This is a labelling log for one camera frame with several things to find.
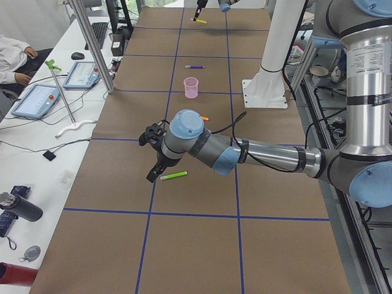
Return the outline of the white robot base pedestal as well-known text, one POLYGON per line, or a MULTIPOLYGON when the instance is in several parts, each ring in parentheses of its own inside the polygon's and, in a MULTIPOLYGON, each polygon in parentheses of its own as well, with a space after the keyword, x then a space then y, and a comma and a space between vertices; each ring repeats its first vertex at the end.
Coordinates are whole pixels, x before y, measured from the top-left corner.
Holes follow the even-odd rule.
POLYGON ((306 7, 305 0, 276 1, 260 70, 242 81, 246 108, 287 108, 284 66, 306 7))

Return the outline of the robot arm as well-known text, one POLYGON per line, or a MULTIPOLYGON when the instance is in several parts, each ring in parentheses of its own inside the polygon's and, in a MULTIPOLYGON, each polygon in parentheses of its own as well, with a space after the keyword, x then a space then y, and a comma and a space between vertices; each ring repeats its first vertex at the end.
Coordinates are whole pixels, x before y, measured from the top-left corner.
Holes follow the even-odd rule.
POLYGON ((305 8, 305 1, 276 3, 260 71, 243 81, 244 105, 251 111, 243 131, 262 141, 212 132, 196 111, 180 110, 140 136, 140 145, 157 152, 148 181, 190 154, 222 175, 237 164, 262 165, 321 179, 373 208, 391 205, 391 2, 316 3, 314 45, 347 50, 346 141, 339 150, 278 143, 292 131, 282 74, 305 8))
MULTIPOLYGON (((218 0, 219 9, 221 12, 228 12, 231 9, 231 6, 237 3, 238 0, 218 0)), ((195 15, 192 21, 197 21, 202 9, 206 7, 208 0, 198 0, 197 1, 197 8, 195 11, 195 15)))

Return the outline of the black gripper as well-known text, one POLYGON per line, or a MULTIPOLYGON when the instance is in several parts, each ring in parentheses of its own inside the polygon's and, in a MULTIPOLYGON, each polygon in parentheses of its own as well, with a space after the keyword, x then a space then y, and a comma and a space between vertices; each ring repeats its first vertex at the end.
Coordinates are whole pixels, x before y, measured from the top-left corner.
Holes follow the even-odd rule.
POLYGON ((150 170, 146 179, 153 183, 156 175, 161 175, 164 168, 174 167, 181 160, 181 153, 172 151, 164 139, 155 141, 151 145, 157 151, 157 163, 150 170))
POLYGON ((196 21, 198 19, 198 16, 200 14, 200 9, 205 8, 207 5, 207 0, 198 0, 197 1, 197 9, 195 11, 195 15, 193 20, 196 21))

